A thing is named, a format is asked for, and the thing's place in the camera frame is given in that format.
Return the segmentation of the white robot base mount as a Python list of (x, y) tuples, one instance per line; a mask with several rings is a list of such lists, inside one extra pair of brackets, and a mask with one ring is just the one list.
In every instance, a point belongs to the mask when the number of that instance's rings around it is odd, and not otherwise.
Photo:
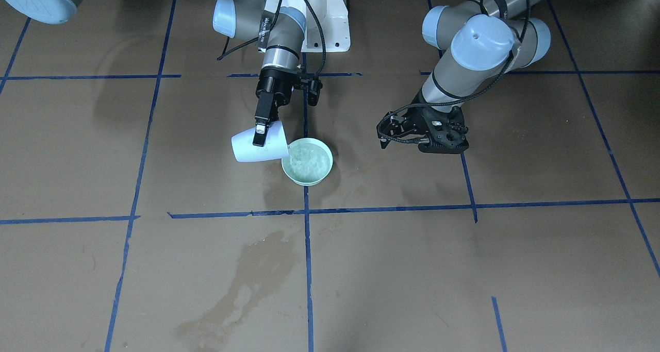
[(347, 0), (307, 0), (316, 14), (314, 18), (304, 0), (290, 0), (290, 6), (306, 16), (303, 52), (347, 52), (351, 47)]

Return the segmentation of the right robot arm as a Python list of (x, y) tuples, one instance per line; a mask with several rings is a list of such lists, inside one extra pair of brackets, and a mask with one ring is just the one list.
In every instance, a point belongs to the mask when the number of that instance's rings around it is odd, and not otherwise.
[[(35, 21), (61, 25), (71, 19), (84, 0), (5, 1)], [(303, 75), (299, 67), (306, 39), (306, 13), (288, 5), (287, 0), (212, 1), (214, 9), (203, 18), (212, 19), (214, 30), (229, 40), (242, 40), (243, 46), (256, 44), (265, 54), (255, 90), (255, 127), (233, 136), (236, 159), (252, 162), (254, 158), (246, 157), (246, 152), (255, 152), (263, 160), (283, 157), (288, 154), (288, 146), (278, 117), (279, 107), (288, 105), (294, 89), (322, 87), (316, 75)]]

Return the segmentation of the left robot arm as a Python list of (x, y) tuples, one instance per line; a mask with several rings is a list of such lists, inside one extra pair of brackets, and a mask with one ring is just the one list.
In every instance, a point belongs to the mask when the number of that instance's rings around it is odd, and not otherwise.
[(549, 51), (551, 31), (531, 17), (538, 2), (542, 0), (467, 0), (429, 10), (422, 36), (442, 56), (410, 105), (388, 112), (378, 123), (381, 148), (403, 143), (415, 144), (423, 153), (467, 150), (464, 103)]

